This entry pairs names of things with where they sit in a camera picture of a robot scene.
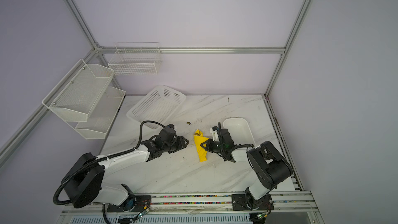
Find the white rectangular plastic tray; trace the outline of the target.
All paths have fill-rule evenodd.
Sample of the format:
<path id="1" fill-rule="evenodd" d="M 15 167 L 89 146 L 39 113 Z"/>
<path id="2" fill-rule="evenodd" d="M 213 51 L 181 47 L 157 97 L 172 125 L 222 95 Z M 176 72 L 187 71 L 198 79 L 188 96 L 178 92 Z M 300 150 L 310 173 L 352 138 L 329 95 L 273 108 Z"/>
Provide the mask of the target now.
<path id="1" fill-rule="evenodd" d="M 244 118 L 237 117 L 226 119 L 222 126 L 229 131 L 235 144 L 255 144 L 255 139 L 249 124 Z"/>

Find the white perforated plastic basket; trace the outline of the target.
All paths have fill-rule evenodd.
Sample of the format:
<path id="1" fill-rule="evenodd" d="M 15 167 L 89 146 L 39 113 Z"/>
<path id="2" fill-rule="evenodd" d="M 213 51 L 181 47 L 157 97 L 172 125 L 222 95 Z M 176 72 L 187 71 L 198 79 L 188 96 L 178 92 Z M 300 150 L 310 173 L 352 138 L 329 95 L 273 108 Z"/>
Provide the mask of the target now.
<path id="1" fill-rule="evenodd" d="M 159 85 L 128 110 L 126 116 L 131 121 L 152 120 L 167 125 L 172 116 L 182 107 L 185 100 L 185 94 L 170 87 Z"/>

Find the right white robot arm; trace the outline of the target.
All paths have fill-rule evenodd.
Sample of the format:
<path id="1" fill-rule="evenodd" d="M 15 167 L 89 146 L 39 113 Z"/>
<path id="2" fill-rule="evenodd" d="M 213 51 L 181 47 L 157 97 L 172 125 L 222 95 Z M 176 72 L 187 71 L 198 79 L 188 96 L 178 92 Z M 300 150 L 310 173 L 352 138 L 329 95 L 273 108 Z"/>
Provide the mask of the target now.
<path id="1" fill-rule="evenodd" d="M 228 129 L 217 126 L 213 127 L 212 132 L 215 140 L 200 141 L 200 147 L 207 152 L 217 154 L 224 161 L 247 162 L 257 177 L 243 194 L 231 196 L 233 210 L 267 213 L 274 210 L 270 192 L 293 174 L 293 169 L 286 158 L 269 141 L 259 146 L 235 144 Z"/>

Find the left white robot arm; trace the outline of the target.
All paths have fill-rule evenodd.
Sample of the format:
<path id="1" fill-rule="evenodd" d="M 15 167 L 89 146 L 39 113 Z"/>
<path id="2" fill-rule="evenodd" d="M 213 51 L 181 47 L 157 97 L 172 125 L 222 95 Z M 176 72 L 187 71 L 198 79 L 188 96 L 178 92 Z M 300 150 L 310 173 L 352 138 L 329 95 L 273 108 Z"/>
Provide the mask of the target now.
<path id="1" fill-rule="evenodd" d="M 149 162 L 164 153 L 178 152 L 188 146 L 188 139 L 178 136 L 173 124 L 163 125 L 153 120 L 151 123 L 160 126 L 161 131 L 143 140 L 143 127 L 146 123 L 143 121 L 140 124 L 138 141 L 133 148 L 101 156 L 94 156 L 90 152 L 83 154 L 61 180 L 53 195 L 53 203 L 72 204 L 74 208 L 100 203 L 103 211 L 106 210 L 106 205 L 114 205 L 124 212 L 135 208 L 141 212 L 147 211 L 148 204 L 140 203 L 127 184 L 103 182 L 104 178 L 118 171 Z"/>

